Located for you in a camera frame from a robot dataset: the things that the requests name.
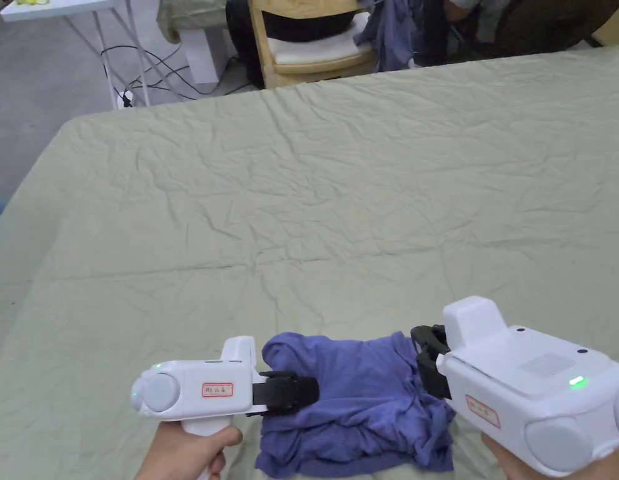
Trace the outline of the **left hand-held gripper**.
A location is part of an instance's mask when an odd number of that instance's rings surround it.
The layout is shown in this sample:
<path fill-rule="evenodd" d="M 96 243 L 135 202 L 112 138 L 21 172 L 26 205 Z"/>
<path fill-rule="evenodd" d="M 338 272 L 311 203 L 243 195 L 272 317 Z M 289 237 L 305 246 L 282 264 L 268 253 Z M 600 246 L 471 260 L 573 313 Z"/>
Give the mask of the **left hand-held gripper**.
<path fill-rule="evenodd" d="M 131 404 L 144 417 L 179 422 L 187 433 L 210 436 L 229 426 L 235 415 L 296 414 L 320 399 L 316 378 L 258 372 L 256 363 L 254 338 L 232 337 L 219 359 L 151 366 L 133 382 Z M 253 399 L 255 384 L 261 384 L 261 405 Z"/>

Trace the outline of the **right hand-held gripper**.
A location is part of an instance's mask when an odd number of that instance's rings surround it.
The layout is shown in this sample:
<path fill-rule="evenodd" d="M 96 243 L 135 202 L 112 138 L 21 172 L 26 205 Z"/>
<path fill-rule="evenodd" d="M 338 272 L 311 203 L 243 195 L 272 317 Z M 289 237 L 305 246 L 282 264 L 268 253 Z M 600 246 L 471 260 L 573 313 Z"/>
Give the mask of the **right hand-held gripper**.
<path fill-rule="evenodd" d="M 619 450 L 619 363 L 606 354 L 508 326 L 478 296 L 410 336 L 426 393 L 533 470 L 569 475 Z"/>

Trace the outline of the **person's left hand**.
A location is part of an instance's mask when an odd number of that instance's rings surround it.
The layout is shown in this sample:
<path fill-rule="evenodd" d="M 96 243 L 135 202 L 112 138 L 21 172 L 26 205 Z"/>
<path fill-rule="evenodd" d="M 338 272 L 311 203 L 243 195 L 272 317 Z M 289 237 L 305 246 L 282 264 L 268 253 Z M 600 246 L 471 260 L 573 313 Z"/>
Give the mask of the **person's left hand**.
<path fill-rule="evenodd" d="M 224 449 L 237 446 L 243 434 L 228 426 L 210 436 L 184 431 L 179 423 L 159 424 L 135 479 L 199 479 L 204 472 L 220 479 L 226 465 Z"/>

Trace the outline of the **person's right hand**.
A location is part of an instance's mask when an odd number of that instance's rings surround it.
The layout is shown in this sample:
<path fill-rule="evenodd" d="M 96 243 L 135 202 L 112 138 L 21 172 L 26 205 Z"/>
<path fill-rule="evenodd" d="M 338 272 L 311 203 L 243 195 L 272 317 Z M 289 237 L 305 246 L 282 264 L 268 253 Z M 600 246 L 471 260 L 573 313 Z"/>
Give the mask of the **person's right hand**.
<path fill-rule="evenodd" d="M 543 479 L 543 476 L 531 469 L 487 434 L 481 433 L 481 440 L 494 455 L 507 479 Z"/>

